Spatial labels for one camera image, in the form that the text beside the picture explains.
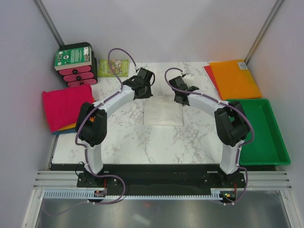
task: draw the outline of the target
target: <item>green plastic tray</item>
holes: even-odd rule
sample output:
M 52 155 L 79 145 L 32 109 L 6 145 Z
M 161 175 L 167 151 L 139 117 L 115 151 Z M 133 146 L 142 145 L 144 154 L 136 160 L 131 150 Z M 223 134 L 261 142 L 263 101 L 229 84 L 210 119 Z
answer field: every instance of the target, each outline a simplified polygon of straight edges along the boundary
M 241 165 L 288 165 L 290 159 L 276 118 L 267 99 L 237 99 L 244 108 L 256 136 L 242 148 Z M 248 134 L 245 141 L 251 139 Z

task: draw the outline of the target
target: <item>metal floor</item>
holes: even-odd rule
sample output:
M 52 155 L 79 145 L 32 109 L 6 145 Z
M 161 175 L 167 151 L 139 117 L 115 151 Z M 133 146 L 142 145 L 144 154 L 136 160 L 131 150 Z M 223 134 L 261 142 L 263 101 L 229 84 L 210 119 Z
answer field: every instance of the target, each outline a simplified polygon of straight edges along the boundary
M 81 200 L 43 199 L 49 213 Z M 63 215 L 40 210 L 36 228 L 290 228 L 279 192 L 246 192 L 235 206 L 206 200 L 123 200 L 82 204 Z

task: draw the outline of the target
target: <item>orange folder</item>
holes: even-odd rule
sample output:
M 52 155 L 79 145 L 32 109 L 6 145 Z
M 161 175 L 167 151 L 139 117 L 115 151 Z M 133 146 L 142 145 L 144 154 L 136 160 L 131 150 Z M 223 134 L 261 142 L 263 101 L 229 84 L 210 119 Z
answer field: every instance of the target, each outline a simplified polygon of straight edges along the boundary
M 244 60 L 213 62 L 210 66 L 223 100 L 262 97 Z

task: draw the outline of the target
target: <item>book cover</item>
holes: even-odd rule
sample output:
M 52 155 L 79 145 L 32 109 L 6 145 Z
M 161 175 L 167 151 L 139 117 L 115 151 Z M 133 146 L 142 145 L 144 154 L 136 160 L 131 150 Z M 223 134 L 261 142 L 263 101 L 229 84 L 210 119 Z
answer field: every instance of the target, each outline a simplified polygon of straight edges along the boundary
M 80 47 L 56 52 L 54 67 L 63 70 L 91 64 L 91 47 Z
M 211 66 L 204 66 L 204 69 L 205 69 L 207 75 L 209 76 L 211 82 L 213 83 L 215 89 L 217 90 L 219 97 L 222 99 L 222 97 L 221 97 L 221 95 L 220 95 L 220 92 L 219 92 L 219 87 L 218 87 L 217 82 L 215 81 L 215 77 L 214 77 L 214 75 L 213 75 Z
M 223 100 L 262 97 L 244 60 L 213 62 L 210 66 Z
M 111 60 L 112 68 L 119 77 L 128 77 L 129 74 L 129 60 Z M 98 77 L 115 77 L 109 67 L 108 60 L 100 60 Z

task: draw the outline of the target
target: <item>table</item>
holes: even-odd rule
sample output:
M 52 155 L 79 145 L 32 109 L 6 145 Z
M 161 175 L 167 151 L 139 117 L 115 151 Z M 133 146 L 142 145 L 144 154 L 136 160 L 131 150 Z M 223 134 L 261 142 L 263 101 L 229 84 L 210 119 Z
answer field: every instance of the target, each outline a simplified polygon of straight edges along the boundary
M 194 74 L 194 85 L 204 93 L 219 98 L 204 66 L 207 62 L 137 63 L 155 73 L 154 96 L 174 96 L 164 80 L 169 67 L 179 67 Z M 129 76 L 135 75 L 130 64 Z M 172 70 L 168 79 L 181 75 Z M 118 80 L 99 78 L 92 86 L 95 100 L 100 100 L 119 88 Z M 134 100 L 108 118 L 107 136 L 102 142 L 104 163 L 116 164 L 177 164 L 220 163 L 222 143 L 217 137 L 215 120 L 207 113 L 189 106 L 182 108 L 183 127 L 143 125 L 145 100 Z M 59 136 L 52 159 L 53 164 L 77 164 L 85 160 L 84 148 L 75 145 L 75 133 Z

